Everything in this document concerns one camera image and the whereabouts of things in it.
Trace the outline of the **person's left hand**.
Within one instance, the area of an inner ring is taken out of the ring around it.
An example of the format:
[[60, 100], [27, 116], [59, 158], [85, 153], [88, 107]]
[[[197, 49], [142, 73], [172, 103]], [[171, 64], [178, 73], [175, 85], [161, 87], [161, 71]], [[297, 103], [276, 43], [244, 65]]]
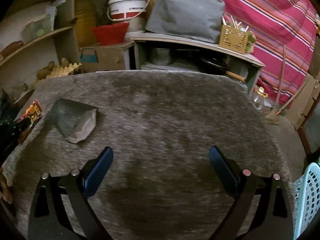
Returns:
[[3, 168], [1, 167], [0, 169], [0, 184], [1, 184], [1, 198], [3, 198], [3, 200], [9, 204], [12, 204], [13, 202], [13, 198], [12, 198], [12, 194], [9, 191], [9, 187], [7, 184], [7, 179], [3, 174]]

